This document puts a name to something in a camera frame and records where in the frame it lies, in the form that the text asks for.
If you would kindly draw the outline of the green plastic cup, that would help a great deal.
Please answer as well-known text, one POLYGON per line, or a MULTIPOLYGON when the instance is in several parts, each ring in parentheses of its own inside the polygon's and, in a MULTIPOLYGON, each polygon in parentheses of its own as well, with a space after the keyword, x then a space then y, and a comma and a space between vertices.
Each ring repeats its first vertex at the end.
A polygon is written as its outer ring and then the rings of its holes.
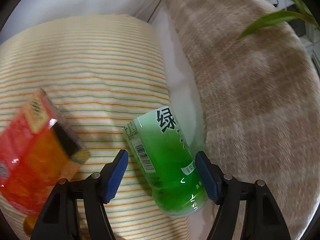
POLYGON ((184 217, 204 206, 206 191, 170 106, 131 120, 123 132, 160 210, 184 217))

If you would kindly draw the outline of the beige plaid blanket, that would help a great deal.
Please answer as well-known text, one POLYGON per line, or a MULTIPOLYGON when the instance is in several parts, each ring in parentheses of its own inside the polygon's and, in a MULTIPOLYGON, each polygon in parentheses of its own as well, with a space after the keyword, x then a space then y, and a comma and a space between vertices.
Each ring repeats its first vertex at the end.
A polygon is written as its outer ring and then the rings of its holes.
POLYGON ((243 181, 264 180, 292 239, 319 207, 319 77, 292 28, 239 38, 265 0, 165 0, 200 93, 206 153, 243 181))

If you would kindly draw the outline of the striped cream cushion cover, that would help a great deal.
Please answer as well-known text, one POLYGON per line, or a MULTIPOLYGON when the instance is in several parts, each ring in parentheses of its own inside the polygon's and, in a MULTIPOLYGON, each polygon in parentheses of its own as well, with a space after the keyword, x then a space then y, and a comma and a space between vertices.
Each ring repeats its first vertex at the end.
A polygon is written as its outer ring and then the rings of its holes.
POLYGON ((1 132, 43 88, 91 153, 73 180, 129 150, 116 197, 105 206, 117 239, 191 239, 188 218, 155 204, 122 127, 169 105, 162 51, 151 25, 128 15, 46 22, 1 44, 1 132))

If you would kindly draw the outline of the green spider plant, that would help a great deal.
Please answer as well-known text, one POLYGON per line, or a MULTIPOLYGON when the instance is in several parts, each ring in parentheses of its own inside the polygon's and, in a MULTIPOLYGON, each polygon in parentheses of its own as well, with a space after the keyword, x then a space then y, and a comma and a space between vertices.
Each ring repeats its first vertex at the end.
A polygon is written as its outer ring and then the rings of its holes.
POLYGON ((248 35, 256 33, 259 29, 280 24, 282 22, 289 22, 291 20, 299 19, 309 23, 319 30, 319 24, 312 12, 309 10, 303 0, 291 0, 295 3, 298 11, 280 10, 262 16, 256 21, 252 22, 247 28, 238 36, 242 39, 248 35))

